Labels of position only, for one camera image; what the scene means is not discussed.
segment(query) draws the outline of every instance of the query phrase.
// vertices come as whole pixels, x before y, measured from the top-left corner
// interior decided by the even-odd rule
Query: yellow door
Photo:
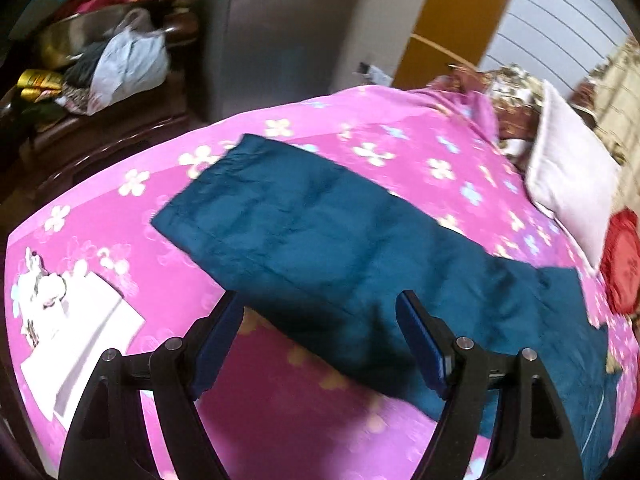
[[[478,64],[498,27],[509,0],[425,0],[414,34],[441,47],[409,38],[396,72],[394,86],[413,89],[425,86],[448,72],[452,53]]]

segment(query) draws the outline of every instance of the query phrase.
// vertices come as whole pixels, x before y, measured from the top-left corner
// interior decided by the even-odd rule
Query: red cushion
[[[638,216],[628,208],[613,215],[604,245],[600,270],[612,312],[631,314],[636,310],[640,287],[640,238]]]

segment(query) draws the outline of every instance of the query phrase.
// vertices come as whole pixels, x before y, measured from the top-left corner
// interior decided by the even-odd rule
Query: white pillow
[[[545,81],[525,184],[536,207],[557,218],[575,239],[591,270],[600,267],[619,172],[600,139]]]

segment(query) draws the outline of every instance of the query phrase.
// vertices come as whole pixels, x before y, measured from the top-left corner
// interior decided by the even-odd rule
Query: metal screw
[[[533,348],[523,348],[522,357],[527,361],[535,361],[538,358],[538,354]]]
[[[164,343],[164,347],[167,350],[177,350],[182,346],[182,339],[179,337],[172,337],[171,339],[167,339]]]
[[[118,355],[118,351],[115,348],[109,348],[102,352],[102,360],[103,361],[113,361]]]
[[[462,336],[456,339],[456,345],[463,350],[471,350],[474,347],[474,342],[468,337]]]

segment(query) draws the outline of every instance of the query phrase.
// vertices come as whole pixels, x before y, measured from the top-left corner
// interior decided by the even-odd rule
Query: pillow
[[[640,288],[640,238],[638,216],[628,208],[613,215],[604,244],[600,270],[612,312],[632,314]]]
[[[620,167],[548,81],[544,95],[527,191],[537,208],[558,218],[596,271]]]

